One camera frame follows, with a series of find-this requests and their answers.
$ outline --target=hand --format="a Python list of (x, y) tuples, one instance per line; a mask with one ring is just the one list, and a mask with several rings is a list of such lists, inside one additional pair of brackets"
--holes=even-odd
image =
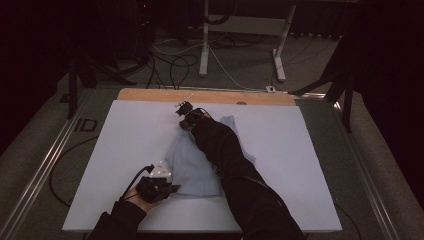
[[(201, 121), (203, 118), (212, 118), (212, 117), (209, 115), (209, 113), (208, 113), (208, 112), (202, 112), (202, 113), (203, 113), (203, 117), (201, 117), (199, 120), (197, 120), (197, 122), (198, 122), (198, 121)], [(187, 131), (191, 132), (191, 130), (193, 130), (194, 126), (196, 126), (197, 122), (196, 122), (196, 123), (193, 123), (193, 124), (191, 124), (191, 125), (189, 125), (189, 126), (187, 126), (187, 128), (186, 128), (185, 130), (187, 130)]]
[(146, 213), (162, 202), (162, 201), (158, 201), (154, 203), (148, 203), (144, 201), (140, 196), (138, 196), (138, 193), (137, 193), (137, 190), (135, 190), (135, 187), (131, 188), (128, 191), (128, 193), (125, 195), (125, 201), (135, 204)]

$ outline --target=white stand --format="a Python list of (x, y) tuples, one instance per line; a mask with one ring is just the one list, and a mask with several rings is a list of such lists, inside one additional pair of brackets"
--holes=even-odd
[[(205, 17), (209, 17), (209, 0), (205, 0)], [(208, 58), (209, 58), (209, 45), (208, 45), (209, 25), (203, 23), (203, 47), (202, 56), (200, 58), (199, 76), (206, 77), (208, 75)]]
[[(278, 46), (278, 49), (273, 49), (272, 55), (275, 63), (275, 69), (277, 71), (277, 80), (279, 82), (284, 82), (286, 76), (284, 74), (283, 63), (281, 61), (281, 52), (283, 51), (284, 43), (286, 42), (287, 35), (289, 33), (290, 24), (293, 19), (294, 12), (296, 10), (296, 5), (290, 6), (290, 10), (285, 18), (283, 23), (282, 30), (275, 35), (281, 35), (281, 41)], [(209, 18), (209, 0), (205, 0), (205, 17)], [(249, 18), (249, 17), (232, 17), (227, 23), (219, 26), (209, 26), (207, 23), (203, 24), (203, 48), (202, 56), (200, 58), (200, 69), (199, 75), (205, 77), (208, 74), (208, 57), (209, 57), (209, 45), (208, 45), (208, 33), (209, 27), (212, 31), (224, 30), (227, 32), (245, 32), (245, 33), (256, 33), (259, 34), (270, 34), (274, 35), (276, 24), (281, 24), (283, 21), (280, 19), (261, 19), (261, 18)]]
[(286, 42), (287, 35), (289, 33), (290, 24), (293, 19), (294, 11), (296, 10), (296, 5), (290, 6), (289, 13), (287, 14), (286, 21), (284, 22), (283, 32), (281, 33), (280, 45), (278, 49), (272, 50), (272, 56), (274, 58), (275, 71), (277, 72), (277, 81), (285, 82), (286, 74), (283, 69), (283, 62), (281, 61), (281, 52), (283, 51), (284, 43)]

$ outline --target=equipment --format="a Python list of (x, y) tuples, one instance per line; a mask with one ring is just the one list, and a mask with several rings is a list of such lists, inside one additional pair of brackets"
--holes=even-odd
[(153, 164), (141, 169), (134, 177), (124, 194), (119, 198), (119, 202), (125, 201), (125, 196), (134, 184), (135, 180), (144, 171), (149, 173), (148, 177), (143, 176), (140, 182), (136, 185), (137, 194), (140, 198), (148, 203), (154, 203), (169, 197), (171, 193), (175, 193), (180, 188), (180, 185), (172, 185), (168, 182), (171, 173), (163, 161), (160, 161), (158, 166)]
[(191, 130), (196, 123), (198, 123), (204, 117), (210, 117), (210, 115), (203, 108), (196, 108), (193, 110), (193, 105), (187, 101), (183, 101), (179, 103), (177, 106), (178, 110), (175, 112), (178, 116), (184, 115), (184, 120), (182, 120), (179, 124), (180, 127), (184, 130)]

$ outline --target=blue cloth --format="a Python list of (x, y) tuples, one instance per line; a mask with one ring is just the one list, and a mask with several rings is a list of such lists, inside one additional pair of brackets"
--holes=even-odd
[[(220, 122), (229, 126), (238, 136), (234, 116), (222, 117)], [(243, 155), (254, 163), (255, 157), (248, 154), (243, 145), (242, 150)], [(172, 197), (205, 198), (223, 195), (215, 167), (197, 148), (191, 133), (181, 131), (166, 154), (165, 160), (172, 173), (172, 184), (181, 185), (177, 193), (171, 195)]]

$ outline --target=cable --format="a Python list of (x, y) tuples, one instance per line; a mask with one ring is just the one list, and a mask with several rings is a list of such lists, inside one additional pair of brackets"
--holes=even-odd
[(212, 50), (212, 48), (209, 47), (209, 50), (211, 51), (212, 55), (215, 57), (216, 61), (218, 62), (219, 66), (221, 66), (222, 70), (224, 70), (224, 72), (227, 74), (227, 76), (231, 79), (231, 81), (233, 81), (234, 84), (236, 84), (238, 87), (242, 88), (242, 89), (246, 89), (246, 90), (253, 90), (253, 91), (262, 91), (265, 92), (265, 90), (260, 90), (260, 89), (254, 89), (254, 88), (247, 88), (247, 87), (243, 87), (242, 85), (238, 84), (231, 76), (230, 74), (227, 72), (227, 70), (224, 68), (224, 66), (222, 65), (221, 61), (219, 61), (218, 57), (215, 55), (215, 52)]
[[(244, 47), (250, 47), (252, 45), (262, 43), (269, 37), (268, 35), (259, 35), (259, 36), (260, 36), (260, 38), (257, 41), (248, 41), (248, 40), (244, 40), (244, 39), (241, 39), (239, 37), (236, 37), (234, 34), (225, 33), (224, 35), (218, 37), (214, 41), (214, 43), (217, 46), (219, 46), (220, 48), (233, 48), (233, 47), (244, 48)], [(230, 43), (227, 44), (227, 43), (219, 42), (219, 40), (221, 40), (221, 39), (227, 39), (228, 41), (230, 41)], [(237, 45), (236, 40), (240, 41), (240, 42), (248, 43), (248, 44)]]
[(314, 38), (312, 38), (311, 39), (311, 41), (309, 41), (309, 43), (298, 53), (298, 54), (296, 54), (294, 57), (292, 57), (292, 58), (290, 58), (287, 62), (285, 62), (285, 63), (283, 63), (283, 66), (285, 65), (285, 64), (288, 64), (288, 63), (290, 63), (291, 61), (293, 61), (294, 59), (296, 59), (297, 57), (299, 57), (300, 55), (302, 55), (303, 54), (303, 52), (305, 52), (306, 51), (306, 49), (308, 49), (311, 45), (312, 45), (312, 42), (314, 41)]
[(127, 187), (127, 189), (125, 190), (124, 194), (122, 194), (122, 196), (119, 198), (119, 200), (120, 200), (120, 201), (122, 201), (122, 200), (126, 200), (126, 199), (128, 199), (128, 198), (125, 198), (125, 195), (127, 195), (128, 191), (130, 191), (130, 189), (131, 189), (132, 185), (134, 185), (135, 180), (137, 180), (137, 178), (140, 176), (140, 174), (142, 174), (144, 171), (147, 171), (147, 172), (149, 172), (149, 173), (150, 173), (150, 172), (151, 172), (154, 168), (155, 168), (155, 167), (154, 167), (154, 166), (153, 166), (153, 164), (152, 164), (152, 165), (150, 165), (150, 166), (146, 166), (146, 167), (142, 168), (140, 171), (138, 171), (138, 173), (135, 175), (135, 177), (134, 177), (134, 178), (133, 178), (133, 180), (131, 181), (130, 185), (128, 185), (128, 187)]
[(58, 158), (57, 158), (57, 160), (56, 160), (56, 162), (53, 164), (53, 167), (52, 167), (52, 170), (50, 171), (50, 174), (49, 174), (49, 187), (50, 187), (50, 191), (52, 192), (52, 194), (53, 194), (53, 196), (57, 199), (57, 200), (59, 200), (59, 202), (61, 202), (61, 203), (63, 203), (64, 205), (66, 205), (66, 206), (68, 206), (68, 207), (70, 207), (71, 206), (71, 204), (69, 203), (69, 202), (67, 202), (67, 201), (65, 201), (65, 200), (63, 200), (56, 192), (55, 192), (55, 190), (54, 190), (54, 188), (53, 188), (53, 173), (54, 173), (54, 170), (56, 169), (56, 166), (57, 166), (57, 164), (59, 163), (59, 161), (67, 154), (67, 153), (69, 153), (70, 151), (72, 151), (72, 150), (74, 150), (75, 148), (77, 148), (77, 147), (79, 147), (79, 146), (81, 146), (81, 145), (83, 145), (83, 144), (85, 144), (85, 143), (87, 143), (87, 142), (90, 142), (90, 141), (92, 141), (92, 140), (94, 140), (94, 139), (97, 139), (99, 136), (95, 136), (95, 137), (92, 137), (92, 138), (89, 138), (89, 139), (87, 139), (87, 140), (85, 140), (85, 141), (82, 141), (82, 142), (80, 142), (80, 143), (78, 143), (77, 145), (75, 145), (75, 146), (73, 146), (73, 147), (71, 147), (71, 148), (69, 148), (68, 150), (66, 150), (64, 153), (62, 153)]
[[(159, 60), (162, 60), (162, 61), (166, 62), (166, 63), (172, 64), (172, 62), (170, 62), (170, 61), (168, 61), (168, 60), (166, 60), (164, 58), (161, 58), (161, 57), (159, 57), (156, 54), (153, 54), (153, 56), (156, 57)], [(186, 65), (178, 65), (178, 64), (175, 64), (174, 63), (174, 66), (176, 66), (176, 67), (187, 67), (187, 66), (191, 67), (191, 66), (196, 65), (199, 62), (199, 59), (195, 55), (193, 55), (193, 54), (186, 54), (186, 55), (181, 55), (181, 56), (178, 56), (178, 57), (193, 57), (195, 59), (195, 61), (193, 63), (189, 63), (189, 64), (186, 64)]]
[(153, 74), (156, 71), (156, 62), (155, 62), (155, 59), (153, 58), (153, 53), (152, 52), (150, 52), (150, 54), (149, 54), (149, 59), (152, 59), (153, 66), (152, 67), (149, 66), (152, 69), (152, 72), (150, 73), (149, 80), (148, 80), (148, 82), (146, 84), (146, 89), (149, 88), (149, 86), (150, 86), (150, 84), (152, 82), (152, 79), (153, 79)]
[(203, 46), (203, 44), (197, 44), (197, 45), (191, 46), (191, 47), (189, 47), (189, 48), (187, 48), (187, 49), (185, 49), (185, 50), (182, 50), (182, 51), (180, 51), (180, 52), (176, 52), (176, 53), (167, 53), (167, 52), (163, 52), (163, 51), (161, 51), (160, 49), (158, 49), (158, 48), (157, 48), (156, 46), (154, 46), (154, 45), (153, 45), (153, 48), (154, 48), (156, 51), (158, 51), (159, 53), (162, 53), (162, 54), (165, 54), (165, 55), (178, 55), (178, 54), (181, 54), (181, 53), (187, 52), (188, 50), (190, 50), (190, 49), (192, 49), (192, 48), (202, 47), (202, 46)]
[(347, 217), (347, 218), (349, 218), (349, 220), (352, 222), (353, 226), (355, 227), (356, 232), (358, 233), (359, 240), (362, 240), (361, 232), (359, 231), (359, 228), (358, 228), (358, 226), (356, 225), (355, 221), (353, 221), (353, 219), (350, 217), (350, 215), (349, 215), (349, 214), (348, 214), (345, 210), (343, 210), (343, 208), (342, 208), (342, 207), (340, 207), (340, 206), (339, 206), (336, 202), (334, 202), (334, 205), (335, 205), (338, 209), (340, 209), (340, 211), (342, 211), (342, 212), (346, 215), (346, 217)]
[(154, 69), (154, 72), (156, 73), (156, 83), (158, 84), (158, 89), (160, 89), (160, 86), (162, 85), (165, 90), (168, 90), (166, 85), (163, 83), (162, 78), (160, 78), (159, 72), (156, 69)]
[[(175, 87), (175, 83), (174, 83), (174, 78), (172, 77), (172, 69), (173, 69), (173, 67), (175, 66), (175, 62), (178, 60), (178, 59), (181, 59), (181, 60), (183, 60), (183, 61), (185, 61), (186, 62), (186, 64), (187, 64), (187, 71), (186, 71), (186, 74), (185, 74), (185, 76), (180, 80), (180, 82), (178, 83), (178, 86), (176, 86)], [(190, 73), (190, 66), (189, 66), (189, 64), (188, 64), (188, 62), (187, 62), (187, 60), (185, 60), (185, 58), (184, 57), (182, 57), (182, 56), (179, 56), (179, 57), (177, 57), (177, 58), (175, 58), (174, 59), (174, 61), (172, 61), (172, 64), (171, 64), (171, 67), (169, 68), (169, 77), (170, 77), (170, 79), (171, 79), (171, 82), (174, 84), (174, 89), (179, 89), (180, 88), (180, 85), (181, 85), (181, 83), (187, 78), (187, 76), (188, 76), (188, 74)]]
[(309, 58), (305, 58), (305, 59), (303, 59), (303, 60), (301, 60), (301, 61), (299, 61), (299, 62), (283, 64), (283, 66), (289, 66), (289, 65), (296, 65), (296, 64), (304, 63), (304, 62), (306, 62), (306, 61), (309, 61), (309, 60), (311, 60), (311, 59), (314, 59), (314, 58), (318, 57), (318, 55), (319, 55), (319, 54), (321, 54), (323, 51), (325, 51), (325, 50), (326, 50), (326, 49), (330, 46), (330, 42), (331, 42), (331, 41), (332, 41), (332, 40), (331, 40), (331, 39), (329, 39), (329, 40), (328, 40), (328, 43), (327, 43), (327, 46), (325, 46), (323, 49), (321, 49), (321, 50), (319, 50), (317, 53), (315, 53), (315, 55), (314, 55), (314, 56), (309, 57)]

